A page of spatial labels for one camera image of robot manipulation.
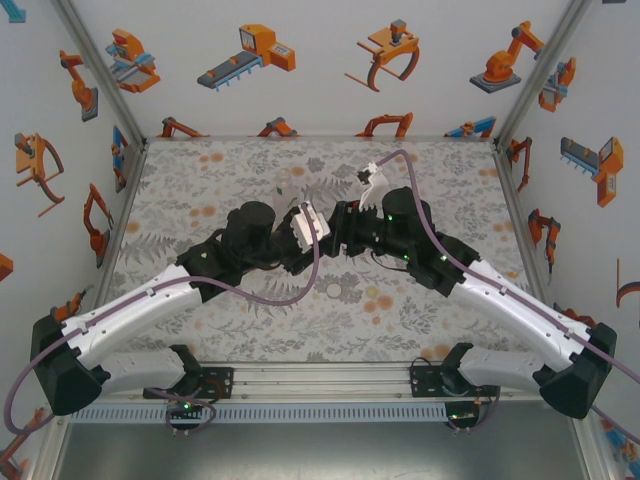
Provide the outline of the clear bottle green band label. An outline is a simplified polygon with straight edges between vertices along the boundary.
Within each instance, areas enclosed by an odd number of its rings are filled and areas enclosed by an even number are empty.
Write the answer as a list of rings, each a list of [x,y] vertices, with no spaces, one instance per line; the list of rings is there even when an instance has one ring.
[[[284,216],[293,207],[299,205],[301,200],[301,192],[294,182],[291,170],[288,168],[279,170],[274,178],[273,207],[275,212]]]

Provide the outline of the aluminium table edge rail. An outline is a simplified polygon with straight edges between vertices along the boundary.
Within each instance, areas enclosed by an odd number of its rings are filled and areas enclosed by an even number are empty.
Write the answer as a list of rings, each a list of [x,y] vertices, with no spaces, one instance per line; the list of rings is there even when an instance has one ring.
[[[443,135],[409,135],[406,137],[393,137],[389,135],[378,135],[373,137],[358,137],[354,135],[299,135],[293,137],[280,136],[246,136],[246,135],[213,135],[205,137],[148,137],[148,145],[172,144],[178,142],[190,142],[195,144],[213,142],[271,142],[271,143],[302,143],[302,142],[400,142],[400,143],[471,143],[494,145],[497,141],[493,137],[444,137]]]
[[[516,186],[509,168],[508,159],[497,140],[493,141],[492,147],[498,177],[510,214],[510,219],[514,227],[515,237],[524,265],[530,292],[544,304],[550,306],[552,304],[551,296],[536,262],[535,247],[529,233],[527,218],[525,217],[524,210],[518,198]]]
[[[131,209],[141,179],[141,174],[147,158],[148,147],[148,142],[144,141],[142,145],[136,150],[136,153],[133,156],[133,164],[130,170],[130,176],[128,177],[127,187],[125,188],[124,203],[119,215],[117,216],[115,229],[113,230],[112,239],[106,253],[99,287],[95,296],[95,307],[103,305],[106,302],[108,296],[111,278],[119,257],[120,247],[124,238],[126,225],[131,214]]]

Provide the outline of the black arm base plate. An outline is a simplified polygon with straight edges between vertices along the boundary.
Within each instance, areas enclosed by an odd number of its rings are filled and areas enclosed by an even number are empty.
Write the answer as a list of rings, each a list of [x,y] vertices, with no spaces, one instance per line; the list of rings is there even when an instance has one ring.
[[[409,368],[413,398],[495,397],[496,386],[475,386],[455,369],[421,363]]]
[[[231,367],[204,367],[200,370],[184,370],[180,366],[172,374],[177,378],[174,385],[162,389],[160,386],[145,387],[145,399],[204,400],[215,402],[230,399],[235,370]]]

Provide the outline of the floral grey orange tablecloth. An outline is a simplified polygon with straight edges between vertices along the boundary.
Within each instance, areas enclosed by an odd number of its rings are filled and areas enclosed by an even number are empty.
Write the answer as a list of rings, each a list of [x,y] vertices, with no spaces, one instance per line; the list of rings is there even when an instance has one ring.
[[[178,142],[151,145],[108,296],[160,273],[222,228],[244,202],[273,199],[288,168],[303,197],[325,215],[354,200],[357,172],[383,160],[393,187],[416,178],[436,228],[461,239],[521,288],[528,281],[492,148],[471,143]],[[459,342],[521,351],[522,341],[471,308],[418,285],[401,261],[324,258],[317,278],[253,272],[226,293],[146,329],[123,345],[149,352],[174,344],[200,361],[391,362],[441,360]],[[327,295],[338,283],[338,298]],[[371,299],[366,288],[375,286]]]

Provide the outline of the slotted aluminium base rail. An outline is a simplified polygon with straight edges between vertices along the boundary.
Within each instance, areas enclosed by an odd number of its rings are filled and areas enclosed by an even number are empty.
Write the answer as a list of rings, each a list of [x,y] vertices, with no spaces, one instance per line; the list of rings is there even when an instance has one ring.
[[[100,373],[110,377],[100,383],[95,393],[85,394],[85,388],[74,382],[61,388],[62,398],[56,405],[71,413],[78,411],[104,395],[131,393],[145,387],[171,387],[177,381],[172,374],[182,364],[167,370],[157,361],[146,365],[144,356],[121,355],[116,363],[106,366]],[[204,367],[231,367],[235,370],[231,398],[255,399],[270,397],[311,398],[321,397],[412,397],[409,368],[426,363],[417,360],[406,363],[243,363],[207,364],[201,367],[184,367],[184,370],[200,370]],[[499,372],[495,369],[481,370],[466,378],[475,386],[496,386],[507,391],[522,391],[536,394],[538,385],[525,377],[525,370]]]

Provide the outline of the aluminium frame post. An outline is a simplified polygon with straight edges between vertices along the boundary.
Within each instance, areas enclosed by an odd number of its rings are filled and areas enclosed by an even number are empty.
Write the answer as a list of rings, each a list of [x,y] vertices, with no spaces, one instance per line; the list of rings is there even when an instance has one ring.
[[[548,42],[536,65],[526,80],[523,90],[509,111],[502,129],[497,136],[496,149],[505,150],[514,137],[516,130],[526,117],[530,107],[537,99],[537,95],[544,86],[551,69],[559,61],[560,54],[569,43],[571,37],[581,24],[594,0],[570,0],[558,20]]]
[[[618,480],[616,464],[599,423],[593,416],[572,420],[576,450],[586,480]]]
[[[68,429],[68,416],[56,417],[43,429],[42,439],[37,444],[26,480],[54,480]]]
[[[120,93],[120,89],[112,78],[106,62],[99,53],[90,31],[81,19],[73,1],[48,1],[56,11],[65,27],[65,30],[74,41],[79,54],[88,66],[89,70],[92,72],[98,87],[109,101],[117,118],[121,121],[124,129],[129,134],[129,139],[137,145],[139,150],[143,150],[146,146],[146,136],[142,133],[132,110],[129,108],[124,97]]]

